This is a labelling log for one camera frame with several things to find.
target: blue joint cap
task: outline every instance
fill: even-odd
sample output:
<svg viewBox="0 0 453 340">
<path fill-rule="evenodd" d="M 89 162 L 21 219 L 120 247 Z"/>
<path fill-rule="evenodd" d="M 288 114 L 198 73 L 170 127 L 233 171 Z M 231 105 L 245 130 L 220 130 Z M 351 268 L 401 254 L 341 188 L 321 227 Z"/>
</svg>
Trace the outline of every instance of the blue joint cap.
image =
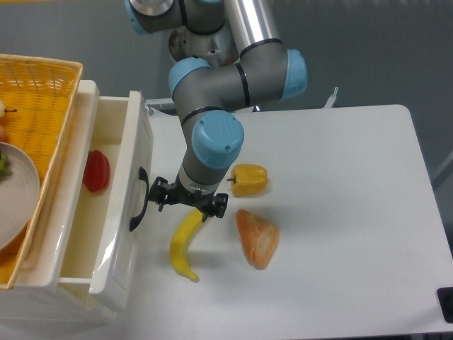
<svg viewBox="0 0 453 340">
<path fill-rule="evenodd" d="M 175 93 L 175 89 L 177 85 L 180 83 L 181 80 L 184 79 L 192 71 L 196 69 L 208 67 L 211 68 L 209 63 L 201 58 L 186 58 L 177 62 L 175 66 L 173 66 L 168 74 L 168 85 L 170 86 L 171 98 L 173 98 L 173 94 Z"/>
<path fill-rule="evenodd" d="M 304 92 L 307 82 L 304 58 L 298 50 L 288 50 L 286 81 L 280 100 L 301 94 Z"/>
<path fill-rule="evenodd" d="M 222 110 L 204 114 L 192 131 L 193 151 L 211 169 L 228 168 L 239 156 L 242 143 L 242 124 Z"/>
<path fill-rule="evenodd" d="M 127 14 L 129 15 L 130 23 L 132 24 L 132 27 L 135 29 L 135 32 L 138 34 L 148 34 L 148 32 L 146 32 L 144 28 L 139 24 L 137 18 L 135 18 L 134 11 L 132 10 L 129 0 L 125 0 L 125 6 Z"/>
</svg>

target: gray wall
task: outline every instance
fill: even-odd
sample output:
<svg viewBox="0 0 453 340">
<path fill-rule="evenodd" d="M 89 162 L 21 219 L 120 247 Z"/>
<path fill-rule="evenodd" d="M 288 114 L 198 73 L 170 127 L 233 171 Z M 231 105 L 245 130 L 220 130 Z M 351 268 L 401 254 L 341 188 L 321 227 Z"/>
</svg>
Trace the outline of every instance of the gray wall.
<svg viewBox="0 0 453 340">
<path fill-rule="evenodd" d="M 309 86 L 265 109 L 318 108 L 335 86 L 339 106 L 403 104 L 433 172 L 453 149 L 453 1 L 271 3 L 284 43 L 306 58 Z M 122 0 L 0 4 L 0 52 L 82 62 L 107 96 L 169 97 L 168 35 L 135 34 Z M 437 198 L 450 234 L 453 180 Z"/>
</svg>

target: yellow bell pepper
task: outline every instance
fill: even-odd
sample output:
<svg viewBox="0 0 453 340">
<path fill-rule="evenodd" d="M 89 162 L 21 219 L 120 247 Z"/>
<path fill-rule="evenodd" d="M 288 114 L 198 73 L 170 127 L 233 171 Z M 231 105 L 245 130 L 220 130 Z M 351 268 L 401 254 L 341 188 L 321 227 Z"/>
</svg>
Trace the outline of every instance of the yellow bell pepper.
<svg viewBox="0 0 453 340">
<path fill-rule="evenodd" d="M 263 191 L 268 184 L 268 171 L 255 164 L 238 164 L 231 170 L 231 190 L 236 197 Z"/>
</svg>

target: white table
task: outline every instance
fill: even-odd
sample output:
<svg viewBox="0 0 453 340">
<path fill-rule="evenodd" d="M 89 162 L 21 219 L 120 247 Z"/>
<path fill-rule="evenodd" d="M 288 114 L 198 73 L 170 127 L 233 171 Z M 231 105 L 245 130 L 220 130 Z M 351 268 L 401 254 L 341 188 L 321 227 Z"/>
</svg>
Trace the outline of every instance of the white table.
<svg viewBox="0 0 453 340">
<path fill-rule="evenodd" d="M 265 166 L 269 189 L 230 196 L 189 248 L 192 283 L 168 246 L 190 211 L 149 206 L 127 309 L 113 324 L 0 322 L 15 339 L 312 339 L 453 331 L 436 290 L 453 261 L 409 112 L 402 106 L 240 113 L 236 163 Z M 150 179 L 174 180 L 185 144 L 177 118 L 150 117 Z M 231 193 L 229 183 L 218 192 Z M 234 214 L 276 222 L 280 244 L 257 271 Z"/>
</svg>

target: white cabinet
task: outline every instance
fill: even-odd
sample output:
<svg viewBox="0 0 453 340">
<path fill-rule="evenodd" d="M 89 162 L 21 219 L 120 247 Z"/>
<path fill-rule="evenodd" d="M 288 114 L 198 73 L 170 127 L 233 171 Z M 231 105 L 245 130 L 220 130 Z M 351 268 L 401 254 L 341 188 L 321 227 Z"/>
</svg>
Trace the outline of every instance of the white cabinet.
<svg viewBox="0 0 453 340">
<path fill-rule="evenodd" d="M 0 291 L 0 318 L 112 321 L 124 309 L 141 228 L 153 135 L 139 92 L 100 97 L 81 81 L 59 173 L 40 215 L 28 258 L 12 290 Z M 110 183 L 90 193 L 81 183 L 88 150 L 110 163 Z"/>
</svg>

